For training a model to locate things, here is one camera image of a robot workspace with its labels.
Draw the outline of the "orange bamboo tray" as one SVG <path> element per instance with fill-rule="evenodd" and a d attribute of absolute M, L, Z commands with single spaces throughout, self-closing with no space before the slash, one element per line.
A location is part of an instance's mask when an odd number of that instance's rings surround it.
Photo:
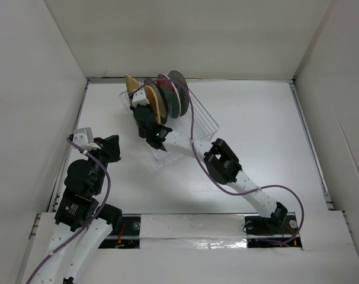
<path fill-rule="evenodd" d="M 156 92 L 153 90 L 151 86 L 145 86 L 144 87 L 146 97 L 153 109 L 153 112 L 155 114 L 156 122 L 158 124 L 161 124 L 161 114 L 159 110 L 159 104 L 158 104 L 158 98 L 156 95 Z"/>

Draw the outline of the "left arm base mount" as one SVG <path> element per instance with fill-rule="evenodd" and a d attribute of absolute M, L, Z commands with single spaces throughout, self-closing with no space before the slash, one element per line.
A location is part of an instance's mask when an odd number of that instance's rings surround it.
<path fill-rule="evenodd" d="M 99 249 L 139 249 L 140 229 L 141 215 L 124 215 L 118 231 L 113 231 L 107 236 Z"/>

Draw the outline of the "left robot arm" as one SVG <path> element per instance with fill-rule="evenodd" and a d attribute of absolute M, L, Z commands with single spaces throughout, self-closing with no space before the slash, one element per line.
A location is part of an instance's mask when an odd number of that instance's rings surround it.
<path fill-rule="evenodd" d="M 119 136 L 93 137 L 90 128 L 81 128 L 67 142 L 85 158 L 67 169 L 47 253 L 27 283 L 79 283 L 101 243 L 121 230 L 121 209 L 95 198 L 104 183 L 106 192 L 111 191 L 107 166 L 121 159 Z"/>

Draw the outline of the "teal and red floral plate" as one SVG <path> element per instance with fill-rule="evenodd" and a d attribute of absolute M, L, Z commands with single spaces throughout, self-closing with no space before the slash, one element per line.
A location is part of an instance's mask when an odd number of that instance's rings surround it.
<path fill-rule="evenodd" d="M 167 75 L 160 73 L 156 77 L 156 84 L 165 95 L 169 116 L 173 119 L 178 118 L 181 113 L 181 104 L 180 96 L 174 83 Z"/>

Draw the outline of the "brown-rimmed cream plate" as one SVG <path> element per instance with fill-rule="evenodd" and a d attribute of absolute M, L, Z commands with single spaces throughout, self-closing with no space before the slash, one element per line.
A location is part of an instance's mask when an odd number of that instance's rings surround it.
<path fill-rule="evenodd" d="M 161 114 L 161 124 L 165 125 L 168 120 L 168 104 L 164 93 L 158 88 L 155 82 L 152 82 L 151 78 L 146 78 L 144 80 L 144 84 L 146 84 L 146 86 L 151 86 L 153 90 L 156 92 L 158 98 L 159 110 Z"/>

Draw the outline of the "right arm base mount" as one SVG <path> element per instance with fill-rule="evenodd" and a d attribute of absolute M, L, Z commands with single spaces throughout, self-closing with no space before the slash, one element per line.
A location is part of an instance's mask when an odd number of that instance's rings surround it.
<path fill-rule="evenodd" d="M 264 221 L 259 215 L 245 216 L 245 224 L 242 231 L 246 233 L 247 246 L 249 249 L 283 248 L 298 247 L 302 248 L 300 234 L 286 244 L 283 244 L 289 238 L 292 238 L 298 230 L 298 223 L 294 214 L 288 214 L 284 224 L 276 227 Z"/>

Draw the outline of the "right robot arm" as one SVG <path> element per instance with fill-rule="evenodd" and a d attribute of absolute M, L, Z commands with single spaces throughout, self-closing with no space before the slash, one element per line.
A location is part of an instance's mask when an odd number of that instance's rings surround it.
<path fill-rule="evenodd" d="M 232 196 L 243 197 L 254 207 L 259 220 L 253 223 L 264 235 L 278 232 L 285 226 L 288 210 L 253 182 L 243 170 L 238 157 L 227 142 L 218 138 L 215 141 L 192 140 L 173 129 L 159 124 L 149 105 L 131 107 L 137 123 L 139 136 L 156 150 L 180 153 L 195 158 L 206 175 L 217 185 L 226 185 Z"/>

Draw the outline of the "green-rimmed bamboo tray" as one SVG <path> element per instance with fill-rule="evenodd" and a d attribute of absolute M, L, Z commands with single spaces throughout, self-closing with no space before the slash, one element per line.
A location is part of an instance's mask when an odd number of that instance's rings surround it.
<path fill-rule="evenodd" d="M 136 89 L 140 87 L 140 83 L 133 77 L 128 74 L 125 74 L 125 83 L 127 88 L 127 93 L 131 95 Z"/>

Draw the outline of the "grey reindeer plate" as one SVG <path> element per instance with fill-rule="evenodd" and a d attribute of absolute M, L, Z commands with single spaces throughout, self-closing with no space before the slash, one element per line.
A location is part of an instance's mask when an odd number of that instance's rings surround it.
<path fill-rule="evenodd" d="M 175 83 L 175 86 L 176 86 L 176 89 L 178 91 L 179 98 L 180 98 L 179 99 L 180 104 L 181 104 L 180 117 L 182 117 L 187 113 L 189 103 L 190 103 L 187 82 L 185 80 L 185 77 L 177 70 L 170 71 L 168 73 L 168 77 L 171 80 L 177 82 L 177 83 Z"/>

